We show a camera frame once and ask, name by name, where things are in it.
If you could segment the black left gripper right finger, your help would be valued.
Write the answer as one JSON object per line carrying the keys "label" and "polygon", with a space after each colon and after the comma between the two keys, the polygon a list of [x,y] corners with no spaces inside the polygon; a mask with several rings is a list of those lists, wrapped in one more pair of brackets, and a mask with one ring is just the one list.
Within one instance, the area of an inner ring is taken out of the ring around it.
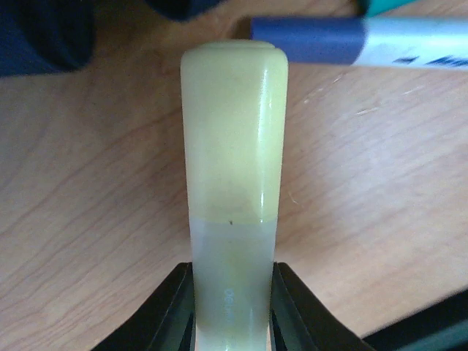
{"label": "black left gripper right finger", "polygon": [[291,267],[273,264],[270,335],[272,350],[372,350],[321,303]]}

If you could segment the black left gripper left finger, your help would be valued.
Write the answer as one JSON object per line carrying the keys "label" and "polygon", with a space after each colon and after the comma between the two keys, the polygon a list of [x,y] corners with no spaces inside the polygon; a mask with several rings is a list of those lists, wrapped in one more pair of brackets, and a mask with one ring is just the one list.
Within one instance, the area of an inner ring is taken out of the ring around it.
{"label": "black left gripper left finger", "polygon": [[190,351],[195,348],[191,263],[179,263],[141,307],[95,350]]}

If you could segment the yellow highlighter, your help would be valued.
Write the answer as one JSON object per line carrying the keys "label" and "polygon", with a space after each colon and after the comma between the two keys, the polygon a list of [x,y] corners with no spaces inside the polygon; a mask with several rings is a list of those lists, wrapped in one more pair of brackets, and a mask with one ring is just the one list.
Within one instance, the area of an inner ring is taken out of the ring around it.
{"label": "yellow highlighter", "polygon": [[212,42],[181,60],[199,350],[267,347],[287,79],[267,42]]}

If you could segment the purple-capped white marker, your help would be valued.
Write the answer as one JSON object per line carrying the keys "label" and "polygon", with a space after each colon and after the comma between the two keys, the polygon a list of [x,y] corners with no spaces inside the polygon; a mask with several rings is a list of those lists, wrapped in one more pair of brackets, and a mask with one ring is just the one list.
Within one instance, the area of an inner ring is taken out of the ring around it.
{"label": "purple-capped white marker", "polygon": [[467,21],[446,18],[253,18],[254,40],[289,61],[369,67],[467,69]]}

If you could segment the navy blue backpack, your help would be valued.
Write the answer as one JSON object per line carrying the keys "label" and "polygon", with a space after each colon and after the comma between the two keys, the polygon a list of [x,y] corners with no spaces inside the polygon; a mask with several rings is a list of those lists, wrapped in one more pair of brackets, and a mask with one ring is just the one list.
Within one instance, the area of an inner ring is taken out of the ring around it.
{"label": "navy blue backpack", "polygon": [[175,21],[190,20],[219,1],[2,1],[1,76],[73,72],[90,62],[95,15],[140,6]]}

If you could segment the green-capped white marker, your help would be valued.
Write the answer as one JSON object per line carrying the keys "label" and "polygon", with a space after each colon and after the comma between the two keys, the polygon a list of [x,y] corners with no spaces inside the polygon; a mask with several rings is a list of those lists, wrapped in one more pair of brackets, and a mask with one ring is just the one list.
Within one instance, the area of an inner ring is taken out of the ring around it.
{"label": "green-capped white marker", "polygon": [[387,15],[467,19],[467,1],[465,0],[356,1],[356,4],[358,14],[368,18]]}

